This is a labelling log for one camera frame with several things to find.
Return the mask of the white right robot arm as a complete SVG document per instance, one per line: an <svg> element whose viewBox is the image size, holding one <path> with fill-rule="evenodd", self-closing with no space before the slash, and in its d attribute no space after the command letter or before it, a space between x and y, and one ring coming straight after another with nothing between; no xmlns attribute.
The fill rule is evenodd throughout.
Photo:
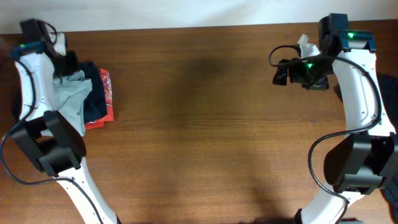
<svg viewBox="0 0 398 224"><path fill-rule="evenodd" d="M334 74L346 120L345 130L338 133L342 141L325 156L319 192L297 211L294 221L340 223L353 203L385 187L397 172L397 132L377 80L373 35L334 30L319 45L302 35L293 49L297 57L276 63L274 84L321 90Z"/></svg>

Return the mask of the light blue t-shirt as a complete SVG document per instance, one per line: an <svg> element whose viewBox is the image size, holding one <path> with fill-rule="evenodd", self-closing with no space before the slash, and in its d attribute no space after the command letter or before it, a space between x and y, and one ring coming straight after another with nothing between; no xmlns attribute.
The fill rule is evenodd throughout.
<svg viewBox="0 0 398 224"><path fill-rule="evenodd" d="M84 71L79 70L69 76L54 78L52 87L55 106L45 105L41 114L58 110L80 136L84 136L84 100L92 91L91 79L85 78Z"/></svg>

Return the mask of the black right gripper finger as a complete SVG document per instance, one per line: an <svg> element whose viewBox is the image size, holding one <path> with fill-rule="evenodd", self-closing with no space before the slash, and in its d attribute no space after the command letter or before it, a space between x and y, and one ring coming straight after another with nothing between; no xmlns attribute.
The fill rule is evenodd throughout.
<svg viewBox="0 0 398 224"><path fill-rule="evenodd" d="M286 86L287 78L288 78L288 75L286 73L276 72L272 79L272 84Z"/></svg>
<svg viewBox="0 0 398 224"><path fill-rule="evenodd" d="M289 66L286 64L289 62L290 60L288 59L282 59L281 61L279 61L276 66L276 74L288 74Z"/></svg>

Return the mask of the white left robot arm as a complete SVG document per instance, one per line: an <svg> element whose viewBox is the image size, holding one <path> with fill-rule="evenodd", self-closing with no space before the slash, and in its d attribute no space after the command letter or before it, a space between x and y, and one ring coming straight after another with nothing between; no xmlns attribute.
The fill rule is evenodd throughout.
<svg viewBox="0 0 398 224"><path fill-rule="evenodd" d="M61 42L33 40L11 53L21 81L21 112L8 132L32 165L71 198L85 223L119 223L88 169L83 102L91 80Z"/></svg>

